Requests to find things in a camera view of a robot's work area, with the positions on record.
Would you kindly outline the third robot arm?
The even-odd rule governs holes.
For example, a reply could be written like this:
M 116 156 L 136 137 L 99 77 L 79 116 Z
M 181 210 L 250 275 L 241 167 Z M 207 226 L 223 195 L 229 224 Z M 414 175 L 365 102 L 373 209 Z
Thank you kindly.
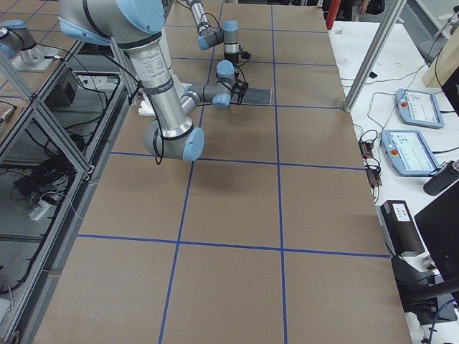
M 18 19 L 1 23 L 1 53 L 12 60 L 21 72 L 44 72 L 54 60 L 59 60 L 60 49 L 37 43 L 27 25 Z

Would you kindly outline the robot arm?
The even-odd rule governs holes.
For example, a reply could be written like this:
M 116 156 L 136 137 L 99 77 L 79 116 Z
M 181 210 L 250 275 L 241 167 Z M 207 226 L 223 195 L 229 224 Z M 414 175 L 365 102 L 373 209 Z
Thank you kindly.
M 233 95 L 241 100 L 248 89 L 239 76 L 238 23 L 226 21 L 213 29 L 200 1 L 188 1 L 202 50 L 224 45 L 224 60 L 217 64 L 213 85 L 190 85 L 176 91 L 176 78 L 161 41 L 166 14 L 162 1 L 61 1 L 60 29 L 73 39 L 109 45 L 115 42 L 125 52 L 136 80 L 156 116 L 144 134 L 146 149 L 156 159 L 195 161 L 204 149 L 204 131 L 193 124 L 189 114 L 203 102 L 227 107 Z
M 208 50 L 217 45 L 223 44 L 223 55 L 235 67 L 240 64 L 240 60 L 249 61 L 251 53 L 244 50 L 239 42 L 239 24 L 235 20 L 228 20 L 219 24 L 215 19 L 217 27 L 214 28 L 210 21 L 209 12 L 204 11 L 204 5 L 201 1 L 186 1 L 197 28 L 197 43 L 201 50 Z

